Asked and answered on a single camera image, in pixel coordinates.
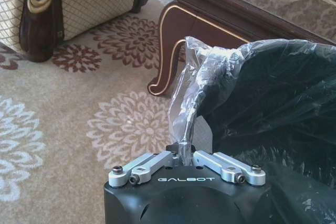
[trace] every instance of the gold trim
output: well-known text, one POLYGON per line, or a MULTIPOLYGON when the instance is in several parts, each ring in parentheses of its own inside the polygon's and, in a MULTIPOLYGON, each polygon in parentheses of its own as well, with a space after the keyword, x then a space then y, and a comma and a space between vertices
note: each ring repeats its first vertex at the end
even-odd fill
MULTIPOLYGON (((207 23, 207 24, 209 24, 209 25, 211 25, 211 26, 213 26, 213 27, 215 27, 215 28, 217 28, 217 29, 219 29, 219 30, 221 30, 221 31, 223 31, 223 32, 225 32, 225 33, 227 33, 227 34, 230 34, 231 36, 233 36, 233 37, 235 37, 235 38, 237 38, 237 39, 242 40, 242 41, 245 42, 245 43, 250 43, 250 41, 244 39, 243 37, 241 37, 241 36, 239 36, 239 35, 237 35, 237 34, 234 34, 233 32, 231 32, 231 31, 229 31, 229 30, 226 30, 226 29, 224 29, 223 27, 220 27, 220 26, 216 25, 216 24, 210 22, 209 20, 206 20, 205 18, 199 17, 199 16, 197 16, 196 14, 193 14, 192 12, 190 12, 190 11, 188 11, 188 10, 186 10, 186 9, 184 9, 184 8, 182 8, 182 7, 180 7, 180 6, 178 6, 178 5, 172 5, 172 6, 170 6, 169 8, 167 8, 167 9, 165 10, 165 12, 163 13, 162 18, 161 18, 161 20, 160 20, 160 46, 161 46, 161 57, 163 56, 163 48, 162 48, 162 46, 163 46, 163 45, 162 45, 162 35, 163 35, 163 33, 162 33, 162 25, 163 25, 163 21, 164 21, 166 15, 167 15, 167 13, 168 13, 171 9, 173 9, 173 8, 180 9, 180 10, 184 11, 185 13, 188 13, 189 15, 191 15, 191 16, 193 16, 193 17, 195 17, 195 18, 197 18, 197 19, 199 19, 199 20, 201 20, 201 21, 203 21, 203 22, 205 22, 205 23, 207 23)), ((170 69, 169 69, 168 80, 170 80, 170 78, 171 78, 171 74, 172 74, 172 63, 173 63, 172 61, 173 61, 173 56, 174 56, 175 50, 176 50, 178 44, 181 43, 181 42, 183 42, 183 41, 185 41, 185 39, 180 39, 180 40, 174 45, 174 48, 173 48, 173 51, 172 51, 172 54, 171 54, 171 62, 170 62, 170 66, 169 66, 170 69)), ((162 77, 162 68, 163 68, 163 66, 162 66, 162 64, 163 64, 162 60, 161 60, 160 64, 161 64, 161 65, 160 65, 160 73, 159 73, 159 78, 158 78, 156 84, 151 84, 151 85, 149 85, 149 87, 148 87, 148 90, 149 90, 149 92, 150 92, 152 95, 160 95, 160 94, 164 93, 164 92, 167 90, 167 88, 168 88, 168 84, 169 84, 169 82, 166 83, 166 86, 164 87, 164 89, 163 89, 161 92, 153 93, 153 92, 151 91, 151 88, 152 88, 152 87, 157 87, 158 84, 160 83, 160 80, 161 80, 161 77, 162 77)))
POLYGON ((31 13, 44 12, 51 5, 52 0, 27 0, 27 7, 31 13))

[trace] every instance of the plastic bag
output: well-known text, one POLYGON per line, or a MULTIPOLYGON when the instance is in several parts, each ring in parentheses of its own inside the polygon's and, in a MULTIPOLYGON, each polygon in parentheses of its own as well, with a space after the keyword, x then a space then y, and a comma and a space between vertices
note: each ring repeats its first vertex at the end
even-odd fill
POLYGON ((263 166, 275 223, 336 223, 336 47, 280 39, 228 50, 187 37, 169 110, 184 165, 198 116, 214 152, 263 166))

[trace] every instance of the beige carpet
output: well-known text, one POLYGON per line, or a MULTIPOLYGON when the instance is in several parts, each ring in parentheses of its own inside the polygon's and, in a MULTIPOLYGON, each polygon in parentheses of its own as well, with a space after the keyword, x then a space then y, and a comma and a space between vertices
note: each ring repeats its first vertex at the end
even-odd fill
POLYGON ((1 48, 0 223, 104 223, 111 168, 170 143, 169 96, 146 90, 170 1, 149 0, 44 63, 1 48))

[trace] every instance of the dark wooden frame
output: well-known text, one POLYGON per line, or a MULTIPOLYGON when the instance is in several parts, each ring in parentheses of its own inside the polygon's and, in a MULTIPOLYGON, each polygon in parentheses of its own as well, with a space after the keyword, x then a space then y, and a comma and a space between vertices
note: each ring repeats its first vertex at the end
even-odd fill
MULTIPOLYGON (((147 0, 134 0, 132 12, 138 13, 147 0)), ((64 38, 62 0, 52 0, 51 5, 38 14, 31 13, 24 0, 20 22, 19 40, 26 58, 34 62, 50 59, 57 43, 64 38)))
POLYGON ((336 45, 242 0, 175 0, 167 5, 160 17, 160 67, 157 76, 148 84, 151 94, 164 94, 173 82, 181 46, 178 42, 184 36, 226 48, 276 38, 336 45))

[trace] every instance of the black screw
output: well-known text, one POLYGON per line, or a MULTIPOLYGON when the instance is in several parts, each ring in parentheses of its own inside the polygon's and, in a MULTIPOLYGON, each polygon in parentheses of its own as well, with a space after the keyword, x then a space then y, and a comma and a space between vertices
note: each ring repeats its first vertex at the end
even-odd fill
POLYGON ((261 172, 261 167, 259 165, 252 165, 251 166, 251 171, 255 173, 260 173, 261 172))
POLYGON ((135 186, 139 182, 140 178, 137 174, 133 174, 133 175, 130 176, 130 178, 128 180, 129 180, 129 182, 131 183, 132 186, 135 186))
POLYGON ((122 166, 117 165, 112 169, 113 174, 122 174, 122 166))
POLYGON ((245 176, 241 173, 237 173, 235 175, 235 182, 238 183, 238 184, 242 184, 245 182, 245 176))

